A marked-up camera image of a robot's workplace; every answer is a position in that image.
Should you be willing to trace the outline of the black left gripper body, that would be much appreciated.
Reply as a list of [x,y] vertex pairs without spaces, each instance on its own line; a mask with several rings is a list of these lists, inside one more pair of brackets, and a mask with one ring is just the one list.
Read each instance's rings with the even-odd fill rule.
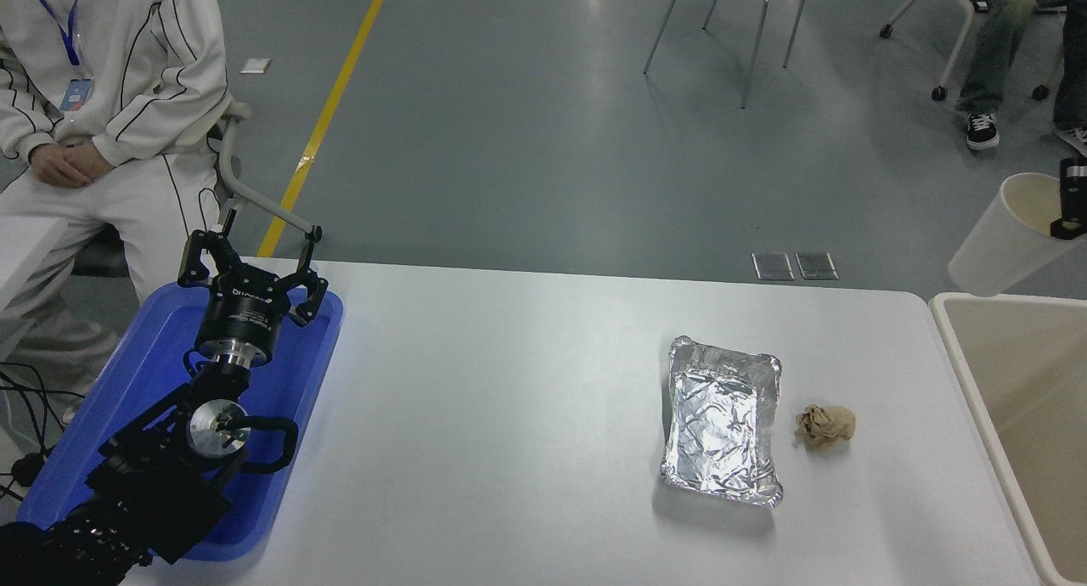
[[273,356],[290,307],[287,292],[249,292],[220,280],[213,280],[209,289],[210,300],[193,349],[212,356],[218,346],[234,341],[253,347],[257,354]]

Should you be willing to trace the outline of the person's left hand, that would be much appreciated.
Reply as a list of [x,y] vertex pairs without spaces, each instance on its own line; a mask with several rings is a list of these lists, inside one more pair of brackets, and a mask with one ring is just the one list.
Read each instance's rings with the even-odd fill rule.
[[66,146],[63,153],[65,153],[66,163],[86,180],[98,180],[115,169],[115,165],[107,161],[99,152],[93,142]]

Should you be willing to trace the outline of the person's right hand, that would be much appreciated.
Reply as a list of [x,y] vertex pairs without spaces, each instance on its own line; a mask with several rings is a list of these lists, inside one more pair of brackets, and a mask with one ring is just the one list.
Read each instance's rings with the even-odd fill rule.
[[36,179],[42,180],[48,186],[78,189],[92,182],[84,172],[71,165],[66,148],[58,144],[35,146],[28,155],[28,161]]

